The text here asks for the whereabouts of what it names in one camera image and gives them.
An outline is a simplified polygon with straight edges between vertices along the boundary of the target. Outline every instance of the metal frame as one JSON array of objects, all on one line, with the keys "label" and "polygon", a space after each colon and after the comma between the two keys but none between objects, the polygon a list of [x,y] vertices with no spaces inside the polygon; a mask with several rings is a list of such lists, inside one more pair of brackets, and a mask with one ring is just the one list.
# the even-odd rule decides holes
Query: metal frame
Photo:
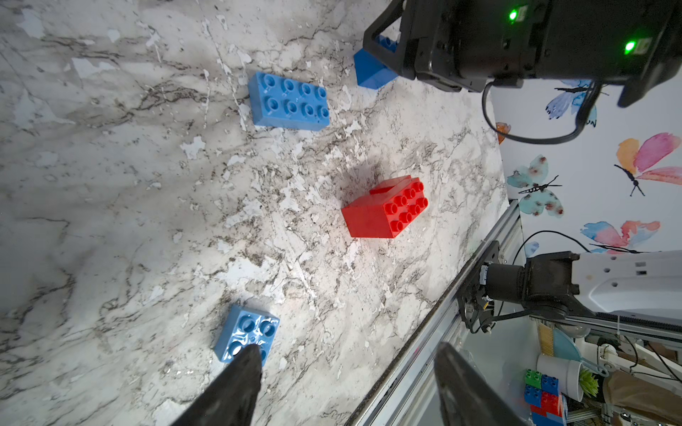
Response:
[{"label": "metal frame", "polygon": [[414,334],[406,350],[398,355],[399,359],[390,367],[388,374],[380,379],[379,385],[375,385],[376,393],[358,407],[356,412],[359,412],[350,422],[351,425],[384,426],[400,423],[415,399],[423,393],[421,391],[430,384],[438,343],[466,334],[466,328],[460,326],[462,321],[459,319],[456,300],[461,283],[493,241],[507,240],[519,217],[518,201],[514,200],[457,274],[432,314],[427,316],[422,327]]},{"label": "metal frame", "polygon": [[665,330],[649,327],[643,324],[631,324],[628,322],[613,322],[600,318],[567,317],[565,320],[554,321],[557,324],[588,326],[592,331],[601,331],[612,335],[626,334],[637,339],[655,341],[667,348],[682,350],[682,333],[674,330]]}]

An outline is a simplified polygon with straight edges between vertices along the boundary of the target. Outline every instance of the butterfly wallpaper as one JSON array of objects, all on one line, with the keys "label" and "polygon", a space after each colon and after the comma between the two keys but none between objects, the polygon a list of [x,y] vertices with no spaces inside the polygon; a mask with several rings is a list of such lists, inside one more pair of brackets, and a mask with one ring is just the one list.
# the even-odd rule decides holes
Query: butterfly wallpaper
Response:
[{"label": "butterfly wallpaper", "polygon": [[[512,127],[510,125],[502,123],[501,121],[495,123],[495,127],[497,127],[498,132],[505,132],[506,134],[508,134],[512,130]],[[505,139],[506,138],[504,136],[500,135],[499,133],[497,134],[498,142],[502,143]]]},{"label": "butterfly wallpaper", "polygon": [[682,167],[660,167],[648,170],[668,154],[679,148],[682,140],[670,133],[659,133],[647,139],[640,147],[639,140],[626,139],[619,145],[616,157],[621,164],[614,164],[632,182],[630,196],[637,189],[643,196],[639,179],[682,185]]},{"label": "butterfly wallpaper", "polygon": [[[575,115],[585,100],[587,89],[590,86],[590,80],[562,80],[563,84],[569,87],[555,87],[554,89],[561,93],[550,101],[545,107],[547,115],[551,119],[558,119],[566,113],[568,107],[571,107],[571,115]],[[587,124],[592,127],[597,127],[597,107],[592,108],[590,116],[587,119]]]},{"label": "butterfly wallpaper", "polygon": [[[590,80],[526,80],[491,91],[497,128],[527,138],[568,134]],[[603,89],[589,125],[562,144],[506,138],[499,145],[507,195],[524,238],[560,232],[595,253],[629,256],[682,249],[682,72],[627,108],[623,88]],[[584,248],[553,233],[534,236],[527,257]]]},{"label": "butterfly wallpaper", "polygon": [[519,195],[519,208],[527,215],[538,216],[547,210],[547,214],[555,217],[562,217],[564,214],[561,202],[550,191],[549,187],[561,185],[552,184],[555,177],[547,183],[542,183],[549,173],[549,162],[544,155],[538,155],[529,167],[520,166],[514,170],[511,176],[507,177],[507,183],[513,187],[521,188]]},{"label": "butterfly wallpaper", "polygon": [[585,224],[580,233],[598,243],[592,244],[598,247],[591,250],[593,253],[616,254],[634,252],[635,247],[653,237],[660,228],[658,221],[645,224],[628,220],[621,225],[620,232],[608,222],[597,222]]},{"label": "butterfly wallpaper", "polygon": [[537,249],[540,248],[540,243],[537,241],[529,241],[526,243],[526,245],[523,247],[523,250],[526,254],[526,258],[532,258],[533,254],[537,251]]}]

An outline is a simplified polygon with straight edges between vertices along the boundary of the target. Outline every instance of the lego duplo brick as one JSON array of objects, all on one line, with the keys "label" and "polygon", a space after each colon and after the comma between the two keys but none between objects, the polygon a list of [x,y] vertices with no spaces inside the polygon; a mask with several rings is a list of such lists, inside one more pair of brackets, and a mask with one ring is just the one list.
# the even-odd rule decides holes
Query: lego duplo brick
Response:
[{"label": "lego duplo brick", "polygon": [[419,178],[388,179],[341,212],[355,238],[395,238],[428,206]]},{"label": "lego duplo brick", "polygon": [[540,407],[548,413],[561,417],[561,403],[556,395],[543,392],[540,398]]},{"label": "lego duplo brick", "polygon": [[[382,35],[379,36],[379,44],[392,52],[395,52],[398,47],[397,43]],[[357,77],[358,86],[378,90],[398,77],[395,72],[365,49],[360,49],[355,53],[353,60],[355,62],[355,76]]]},{"label": "lego duplo brick", "polygon": [[533,404],[530,404],[530,407],[531,407],[531,412],[535,412],[535,413],[538,413],[539,415],[541,415],[543,417],[547,417],[547,412],[545,410],[543,410],[542,408],[534,406]]},{"label": "lego duplo brick", "polygon": [[249,82],[255,125],[320,130],[329,125],[324,87],[257,72]]},{"label": "lego duplo brick", "polygon": [[566,419],[563,417],[555,416],[554,414],[548,412],[545,413],[545,417],[550,419],[551,421],[555,421],[560,425],[565,425],[566,424]]},{"label": "lego duplo brick", "polygon": [[559,380],[556,377],[550,377],[543,374],[540,382],[542,391],[559,396]]},{"label": "lego duplo brick", "polygon": [[555,422],[552,419],[541,416],[540,414],[538,414],[536,412],[532,413],[532,416],[533,416],[533,423],[535,423],[535,426],[560,426],[561,425],[561,423]]},{"label": "lego duplo brick", "polygon": [[542,389],[542,375],[539,371],[528,369],[525,376],[526,384],[534,388]]},{"label": "lego duplo brick", "polygon": [[222,363],[230,363],[246,345],[256,344],[263,365],[270,353],[280,319],[257,309],[232,305],[213,351]]},{"label": "lego duplo brick", "polygon": [[530,384],[526,385],[523,393],[523,400],[532,406],[541,407],[542,405],[542,391]]}]

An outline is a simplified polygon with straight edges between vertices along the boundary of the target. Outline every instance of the green lego brick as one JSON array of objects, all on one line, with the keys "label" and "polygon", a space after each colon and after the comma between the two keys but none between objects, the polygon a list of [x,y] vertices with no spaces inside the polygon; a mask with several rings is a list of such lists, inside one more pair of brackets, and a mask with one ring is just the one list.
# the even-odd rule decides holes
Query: green lego brick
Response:
[{"label": "green lego brick", "polygon": [[542,375],[538,371],[526,370],[526,384],[534,388],[542,389]]}]

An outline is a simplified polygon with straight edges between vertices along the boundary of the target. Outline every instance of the red lego brick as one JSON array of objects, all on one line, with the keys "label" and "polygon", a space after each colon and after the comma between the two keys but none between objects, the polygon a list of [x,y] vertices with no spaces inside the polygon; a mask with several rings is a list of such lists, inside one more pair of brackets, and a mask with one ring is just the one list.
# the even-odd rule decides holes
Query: red lego brick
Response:
[{"label": "red lego brick", "polygon": [[538,413],[539,415],[541,415],[541,416],[543,416],[543,417],[547,417],[547,412],[546,412],[545,410],[543,410],[543,409],[540,408],[540,407],[536,407],[536,406],[534,406],[533,404],[529,404],[529,405],[531,406],[531,411],[532,411],[532,412]]},{"label": "red lego brick", "polygon": [[559,397],[552,395],[551,393],[543,392],[542,399],[540,400],[542,409],[548,413],[552,413],[555,416],[562,416],[561,403],[559,402]]},{"label": "red lego brick", "polygon": [[383,192],[389,191],[392,187],[406,179],[412,179],[412,176],[408,174],[407,176],[394,177],[393,179],[383,181],[382,183],[379,183],[377,186],[370,189],[370,194],[381,194]]},{"label": "red lego brick", "polygon": [[341,212],[352,237],[395,238],[427,206],[424,184],[403,176],[379,183]]}]

